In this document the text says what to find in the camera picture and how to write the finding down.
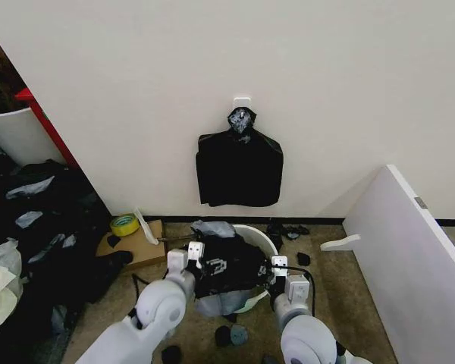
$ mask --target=cardboard box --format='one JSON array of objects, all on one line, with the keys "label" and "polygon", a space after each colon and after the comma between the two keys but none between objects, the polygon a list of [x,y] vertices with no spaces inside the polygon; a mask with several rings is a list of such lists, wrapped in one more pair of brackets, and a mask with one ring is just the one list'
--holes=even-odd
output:
[{"label": "cardboard box", "polygon": [[[155,220],[149,222],[150,230],[154,237],[162,237],[163,228],[162,221]],[[107,254],[117,252],[118,250],[126,250],[133,253],[133,261],[124,268],[125,270],[131,270],[143,267],[145,265],[151,265],[167,260],[167,253],[165,251],[164,242],[159,242],[158,245],[153,245],[148,242],[143,233],[143,229],[140,227],[133,234],[126,237],[122,237],[120,242],[111,248],[108,243],[108,237],[112,233],[107,233],[99,242],[98,249],[96,250],[97,256],[105,256]]]}]

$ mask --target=yellow tape roll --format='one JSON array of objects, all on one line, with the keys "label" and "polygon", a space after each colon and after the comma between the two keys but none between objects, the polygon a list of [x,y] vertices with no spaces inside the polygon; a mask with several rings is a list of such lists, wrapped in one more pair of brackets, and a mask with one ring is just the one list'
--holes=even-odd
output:
[{"label": "yellow tape roll", "polygon": [[140,227],[138,219],[133,214],[122,215],[114,218],[109,227],[114,235],[117,237],[126,237],[133,234]]}]

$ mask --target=cable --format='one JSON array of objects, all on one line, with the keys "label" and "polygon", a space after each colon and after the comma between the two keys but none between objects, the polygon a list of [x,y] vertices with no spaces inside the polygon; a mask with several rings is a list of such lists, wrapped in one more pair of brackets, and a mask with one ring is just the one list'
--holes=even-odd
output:
[{"label": "cable", "polygon": [[135,292],[136,292],[136,300],[140,297],[140,289],[138,288],[138,282],[142,282],[145,285],[148,285],[149,282],[144,281],[142,278],[138,277],[134,273],[131,275],[131,279],[133,279],[133,284],[135,285]]},{"label": "cable", "polygon": [[292,271],[302,271],[306,278],[312,282],[312,316],[315,317],[315,280],[313,279],[312,274],[303,268],[298,267],[288,267],[286,265],[272,265],[272,268],[281,268],[281,269],[291,269]]}]

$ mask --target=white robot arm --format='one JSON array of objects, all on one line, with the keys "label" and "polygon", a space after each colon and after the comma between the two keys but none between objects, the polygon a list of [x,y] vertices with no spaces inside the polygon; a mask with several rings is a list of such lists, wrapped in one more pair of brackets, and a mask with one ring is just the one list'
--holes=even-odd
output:
[{"label": "white robot arm", "polygon": [[[165,279],[146,286],[135,309],[121,322],[107,328],[77,363],[151,362],[155,348],[182,321],[186,304],[193,295],[195,278],[185,269],[188,259],[186,251],[170,251]],[[286,256],[275,256],[271,261],[276,265],[287,265]],[[284,282],[284,292],[272,299],[287,364],[371,364],[346,350],[337,355],[337,344],[331,331],[309,314],[306,304],[309,282],[303,276],[287,275],[283,268],[273,271],[278,282]]]}]

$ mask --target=white laundry basket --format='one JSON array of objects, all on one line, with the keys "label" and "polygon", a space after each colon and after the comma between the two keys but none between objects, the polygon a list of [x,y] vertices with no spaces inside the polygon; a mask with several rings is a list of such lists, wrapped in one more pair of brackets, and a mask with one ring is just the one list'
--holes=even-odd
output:
[{"label": "white laundry basket", "polygon": [[[236,233],[243,237],[244,241],[246,241],[250,245],[257,246],[258,248],[260,248],[261,251],[263,251],[264,254],[266,255],[266,258],[270,259],[271,256],[276,256],[278,254],[278,251],[276,250],[275,245],[273,245],[270,238],[267,237],[260,230],[246,225],[233,226],[234,230],[236,230]],[[235,313],[243,313],[250,311],[258,303],[258,301],[260,301],[266,295],[268,295],[268,292],[265,290],[258,296],[249,298],[244,304],[244,307],[242,309],[238,309]]]}]

